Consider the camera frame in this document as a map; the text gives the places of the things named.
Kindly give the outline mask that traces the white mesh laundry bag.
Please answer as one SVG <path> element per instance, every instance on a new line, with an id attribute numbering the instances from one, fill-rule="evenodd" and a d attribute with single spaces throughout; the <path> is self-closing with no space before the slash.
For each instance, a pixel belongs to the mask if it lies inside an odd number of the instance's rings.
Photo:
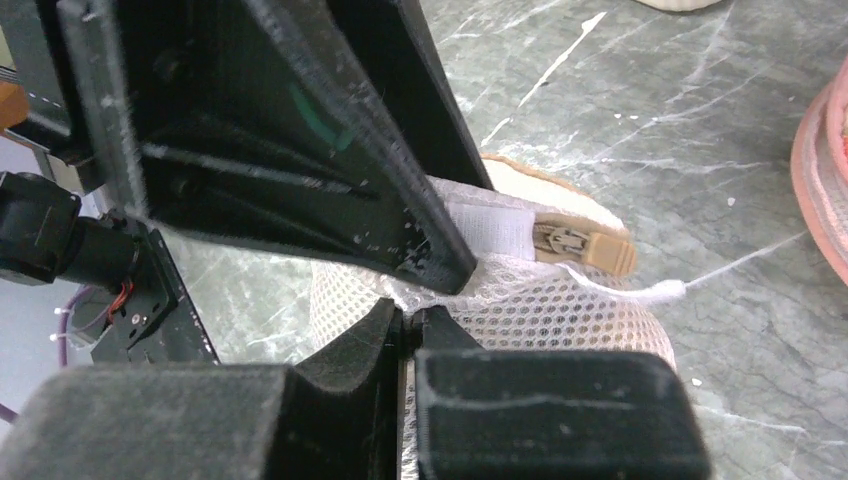
<path id="1" fill-rule="evenodd" d="M 487 350 L 644 352 L 675 355 L 655 304 L 685 297 L 707 281 L 667 279 L 636 288 L 630 231 L 573 185 L 498 155 L 483 159 L 491 188 L 433 178 L 432 185 L 477 266 L 456 294 L 371 270 L 312 265 L 310 336 L 324 347 L 379 301 L 406 316 L 441 307 Z"/>

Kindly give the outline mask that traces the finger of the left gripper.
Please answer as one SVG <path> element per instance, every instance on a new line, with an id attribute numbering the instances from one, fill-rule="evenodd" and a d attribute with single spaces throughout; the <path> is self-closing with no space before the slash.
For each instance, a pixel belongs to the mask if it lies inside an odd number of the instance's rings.
<path id="1" fill-rule="evenodd" d="M 328 6 L 422 170 L 491 190 L 421 4 L 337 0 Z"/>

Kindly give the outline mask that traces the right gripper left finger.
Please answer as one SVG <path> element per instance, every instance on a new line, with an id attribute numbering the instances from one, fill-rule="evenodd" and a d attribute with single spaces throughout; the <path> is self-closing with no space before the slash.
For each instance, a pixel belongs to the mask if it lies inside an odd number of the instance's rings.
<path id="1" fill-rule="evenodd" d="M 5 479 L 395 479 L 400 312 L 382 300 L 298 365 L 91 365 L 1 446 Z"/>

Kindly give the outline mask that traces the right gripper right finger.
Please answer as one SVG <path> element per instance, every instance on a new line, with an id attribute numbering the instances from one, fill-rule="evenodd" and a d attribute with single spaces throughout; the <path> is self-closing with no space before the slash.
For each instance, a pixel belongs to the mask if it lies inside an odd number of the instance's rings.
<path id="1" fill-rule="evenodd" d="M 423 479 L 707 479 L 685 388 L 660 357 L 484 349 L 446 309 L 416 314 Z"/>

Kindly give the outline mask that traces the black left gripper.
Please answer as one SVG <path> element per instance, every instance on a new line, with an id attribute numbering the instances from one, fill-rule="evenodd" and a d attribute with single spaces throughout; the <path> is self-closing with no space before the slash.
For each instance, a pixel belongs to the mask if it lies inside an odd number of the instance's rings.
<path id="1" fill-rule="evenodd" d="M 1 131 L 40 172 L 1 170 L 1 276 L 81 285 L 61 345 L 218 359 L 159 231 L 83 213 L 105 180 L 126 213 L 194 239 L 466 285 L 475 258 L 329 2 L 2 3 Z"/>

